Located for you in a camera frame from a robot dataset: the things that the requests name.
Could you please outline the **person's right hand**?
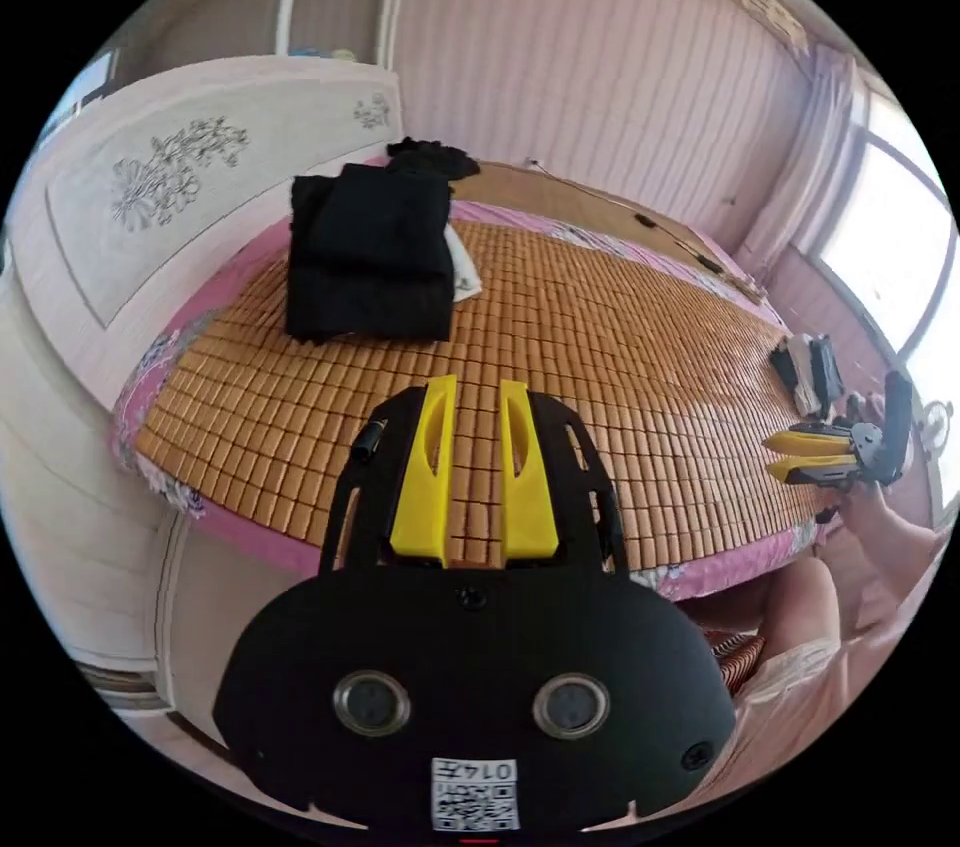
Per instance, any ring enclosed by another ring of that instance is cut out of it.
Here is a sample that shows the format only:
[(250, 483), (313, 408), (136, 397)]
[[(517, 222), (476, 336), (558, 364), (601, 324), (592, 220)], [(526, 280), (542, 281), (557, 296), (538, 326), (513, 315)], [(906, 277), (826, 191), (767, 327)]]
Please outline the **person's right hand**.
[(845, 489), (821, 488), (818, 499), (828, 522), (838, 517), (854, 533), (879, 525), (893, 513), (883, 489), (873, 482), (856, 481)]

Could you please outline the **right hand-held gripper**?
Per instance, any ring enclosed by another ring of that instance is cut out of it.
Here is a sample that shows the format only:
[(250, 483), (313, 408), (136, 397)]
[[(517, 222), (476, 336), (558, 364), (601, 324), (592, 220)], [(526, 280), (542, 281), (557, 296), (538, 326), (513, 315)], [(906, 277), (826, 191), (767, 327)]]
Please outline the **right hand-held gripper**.
[(766, 465), (777, 481), (790, 486), (838, 487), (862, 481), (882, 486), (900, 477), (900, 420), (893, 414), (882, 428), (803, 422), (763, 440), (781, 457)]

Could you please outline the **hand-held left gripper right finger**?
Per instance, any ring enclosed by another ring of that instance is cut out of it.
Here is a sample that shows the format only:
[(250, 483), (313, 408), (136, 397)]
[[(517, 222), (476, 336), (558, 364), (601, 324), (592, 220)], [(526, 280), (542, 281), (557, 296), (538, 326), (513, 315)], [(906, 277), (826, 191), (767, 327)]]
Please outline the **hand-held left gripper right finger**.
[(501, 533), (505, 559), (551, 559), (559, 547), (530, 394), (500, 382)]

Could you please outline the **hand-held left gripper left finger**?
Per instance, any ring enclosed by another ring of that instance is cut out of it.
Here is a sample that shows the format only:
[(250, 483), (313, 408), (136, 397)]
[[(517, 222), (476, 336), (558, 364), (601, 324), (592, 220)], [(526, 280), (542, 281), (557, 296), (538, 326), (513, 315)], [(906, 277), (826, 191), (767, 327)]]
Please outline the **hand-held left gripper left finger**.
[(448, 565), (457, 377), (433, 377), (417, 391), (413, 436), (389, 543), (401, 559)]

